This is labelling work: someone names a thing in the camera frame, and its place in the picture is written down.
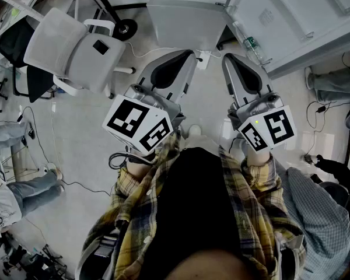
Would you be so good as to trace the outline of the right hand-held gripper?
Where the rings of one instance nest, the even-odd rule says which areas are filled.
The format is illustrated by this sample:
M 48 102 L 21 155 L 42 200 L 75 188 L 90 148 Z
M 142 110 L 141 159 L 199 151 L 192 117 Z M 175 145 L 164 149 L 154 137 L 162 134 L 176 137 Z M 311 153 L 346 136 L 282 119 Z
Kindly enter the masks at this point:
M 254 152 L 273 149 L 296 136 L 291 110 L 272 92 L 262 67 L 246 57 L 227 53 L 222 58 L 222 69 L 236 104 L 231 106 L 228 117 Z

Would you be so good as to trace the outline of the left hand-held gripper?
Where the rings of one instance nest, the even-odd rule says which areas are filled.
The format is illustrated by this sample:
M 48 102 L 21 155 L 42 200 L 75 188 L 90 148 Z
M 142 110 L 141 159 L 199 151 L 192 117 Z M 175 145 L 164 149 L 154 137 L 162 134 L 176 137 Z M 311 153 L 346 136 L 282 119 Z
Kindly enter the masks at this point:
M 140 153 L 152 153 L 184 120 L 177 103 L 187 93 L 197 65 L 192 50 L 150 62 L 137 83 L 118 94 L 102 127 Z

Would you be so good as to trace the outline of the person's left forearm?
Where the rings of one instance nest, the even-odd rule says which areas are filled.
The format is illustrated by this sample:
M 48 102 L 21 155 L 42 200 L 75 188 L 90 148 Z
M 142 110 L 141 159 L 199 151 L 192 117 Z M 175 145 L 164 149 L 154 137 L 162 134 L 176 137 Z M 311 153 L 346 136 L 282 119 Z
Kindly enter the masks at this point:
M 149 202 L 156 208 L 167 173 L 167 161 L 167 153 L 159 151 L 148 156 L 127 151 L 110 155 L 108 165 L 118 171 L 110 208 L 122 208 L 125 203 L 133 208 Z

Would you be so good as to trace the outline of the person's right forearm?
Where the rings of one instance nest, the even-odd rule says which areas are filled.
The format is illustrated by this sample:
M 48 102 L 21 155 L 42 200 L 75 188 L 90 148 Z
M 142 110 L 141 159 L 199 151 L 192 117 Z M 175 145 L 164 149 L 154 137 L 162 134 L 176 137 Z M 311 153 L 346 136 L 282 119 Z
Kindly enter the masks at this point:
M 241 164 L 243 176 L 256 196 L 271 194 L 282 198 L 281 179 L 277 174 L 275 160 L 270 152 L 261 154 L 248 150 L 247 157 Z

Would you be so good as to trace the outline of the white fridge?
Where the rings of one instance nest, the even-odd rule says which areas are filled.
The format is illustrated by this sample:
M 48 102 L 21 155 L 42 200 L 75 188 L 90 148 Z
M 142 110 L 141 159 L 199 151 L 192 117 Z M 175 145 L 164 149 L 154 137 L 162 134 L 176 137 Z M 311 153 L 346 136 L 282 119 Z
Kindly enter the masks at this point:
M 226 27 L 230 0 L 149 0 L 146 4 L 161 47 L 213 51 Z

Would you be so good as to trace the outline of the clear water bottle green label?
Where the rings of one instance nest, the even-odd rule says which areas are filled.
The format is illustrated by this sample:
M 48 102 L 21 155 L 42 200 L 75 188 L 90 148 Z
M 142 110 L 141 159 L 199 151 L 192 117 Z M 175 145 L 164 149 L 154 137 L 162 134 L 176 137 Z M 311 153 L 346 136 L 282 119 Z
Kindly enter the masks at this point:
M 262 51 L 259 43 L 254 37 L 247 35 L 243 30 L 243 26 L 237 21 L 234 22 L 234 26 L 238 33 L 239 40 L 246 49 L 246 54 L 248 57 L 256 64 L 262 65 L 265 61 L 265 54 Z

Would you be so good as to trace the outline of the white power strip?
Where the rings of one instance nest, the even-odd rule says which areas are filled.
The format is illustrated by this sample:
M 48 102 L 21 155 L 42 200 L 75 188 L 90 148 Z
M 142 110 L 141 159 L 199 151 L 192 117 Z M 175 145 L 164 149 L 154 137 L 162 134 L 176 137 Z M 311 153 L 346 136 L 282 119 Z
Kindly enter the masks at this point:
M 209 59 L 211 57 L 210 51 L 198 50 L 199 55 L 197 56 L 197 68 L 200 70 L 206 70 Z

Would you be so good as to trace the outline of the black smartphone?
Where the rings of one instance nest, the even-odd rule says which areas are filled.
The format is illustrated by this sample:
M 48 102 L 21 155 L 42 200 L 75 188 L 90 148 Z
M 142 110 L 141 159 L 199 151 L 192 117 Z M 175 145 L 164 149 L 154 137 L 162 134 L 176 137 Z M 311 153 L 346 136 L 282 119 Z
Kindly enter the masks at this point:
M 99 52 L 101 55 L 104 55 L 106 52 L 108 52 L 108 50 L 110 49 L 110 47 L 108 45 L 106 45 L 104 42 L 102 42 L 101 40 L 97 40 L 94 44 L 93 44 L 93 48 Z

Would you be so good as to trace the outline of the beige trousers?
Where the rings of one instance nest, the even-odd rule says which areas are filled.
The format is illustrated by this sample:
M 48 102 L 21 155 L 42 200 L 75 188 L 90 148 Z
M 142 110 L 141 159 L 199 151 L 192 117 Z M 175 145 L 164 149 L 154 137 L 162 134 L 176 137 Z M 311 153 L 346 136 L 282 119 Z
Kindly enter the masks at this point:
M 182 149 L 201 148 L 207 152 L 219 156 L 219 145 L 205 135 L 191 135 L 183 144 Z

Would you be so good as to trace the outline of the black coat rack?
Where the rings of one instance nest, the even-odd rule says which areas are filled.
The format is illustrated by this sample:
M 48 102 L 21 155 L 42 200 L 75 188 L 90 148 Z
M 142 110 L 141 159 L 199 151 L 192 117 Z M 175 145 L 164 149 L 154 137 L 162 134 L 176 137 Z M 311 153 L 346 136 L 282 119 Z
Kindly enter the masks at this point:
M 108 0 L 93 1 L 104 13 L 108 13 L 113 19 L 115 27 L 112 37 L 126 41 L 135 35 L 138 30 L 138 24 L 134 19 L 121 19 Z

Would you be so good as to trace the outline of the white office chair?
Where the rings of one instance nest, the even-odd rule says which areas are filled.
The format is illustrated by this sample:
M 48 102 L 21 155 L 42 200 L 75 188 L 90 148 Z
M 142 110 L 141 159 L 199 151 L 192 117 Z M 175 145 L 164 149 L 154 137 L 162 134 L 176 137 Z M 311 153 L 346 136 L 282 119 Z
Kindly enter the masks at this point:
M 52 8 L 36 27 L 24 62 L 53 74 L 54 83 L 69 95 L 82 89 L 104 93 L 109 99 L 114 72 L 134 74 L 134 67 L 119 66 L 125 43 L 113 38 L 115 24 L 108 20 L 72 18 Z M 93 44 L 101 40 L 110 49 L 101 55 Z

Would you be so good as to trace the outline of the black top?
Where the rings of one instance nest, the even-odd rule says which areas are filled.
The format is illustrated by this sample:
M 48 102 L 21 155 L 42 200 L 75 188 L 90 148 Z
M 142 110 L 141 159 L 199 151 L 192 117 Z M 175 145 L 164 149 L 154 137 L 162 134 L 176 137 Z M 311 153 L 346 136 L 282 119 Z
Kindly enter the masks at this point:
M 167 173 L 157 205 L 156 234 L 145 253 L 140 280 L 163 280 L 199 251 L 240 253 L 220 157 L 202 148 L 181 151 Z

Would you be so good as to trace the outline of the yellow plaid shirt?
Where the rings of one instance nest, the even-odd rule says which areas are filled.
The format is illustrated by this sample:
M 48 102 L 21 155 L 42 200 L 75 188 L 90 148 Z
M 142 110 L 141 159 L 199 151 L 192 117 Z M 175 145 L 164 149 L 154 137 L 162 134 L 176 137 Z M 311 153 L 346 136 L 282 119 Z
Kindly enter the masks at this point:
M 185 150 L 185 140 L 175 132 L 156 150 L 167 153 L 167 173 Z M 196 252 L 165 279 L 298 279 L 306 249 L 302 230 L 288 214 L 283 192 L 282 198 L 256 196 L 243 176 L 244 160 L 235 159 L 221 146 L 218 157 L 239 231 L 240 253 L 217 249 Z M 76 268 L 76 280 L 140 280 L 145 253 L 156 234 L 158 206 L 152 208 L 150 202 L 133 208 L 124 205 L 109 207 L 91 228 Z

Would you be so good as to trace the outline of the black office chair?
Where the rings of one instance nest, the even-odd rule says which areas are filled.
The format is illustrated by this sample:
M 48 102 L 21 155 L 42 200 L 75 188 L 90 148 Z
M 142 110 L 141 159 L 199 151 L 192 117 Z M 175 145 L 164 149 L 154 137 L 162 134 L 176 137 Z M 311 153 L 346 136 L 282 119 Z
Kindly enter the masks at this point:
M 33 33 L 34 29 L 23 18 L 0 37 L 0 54 L 12 64 L 13 94 L 28 97 L 31 103 L 37 99 L 49 100 L 54 96 L 52 93 L 48 97 L 45 96 L 45 93 L 54 85 L 53 74 L 24 62 L 25 52 Z M 16 88 L 16 70 L 18 68 L 26 68 L 27 94 L 20 93 Z

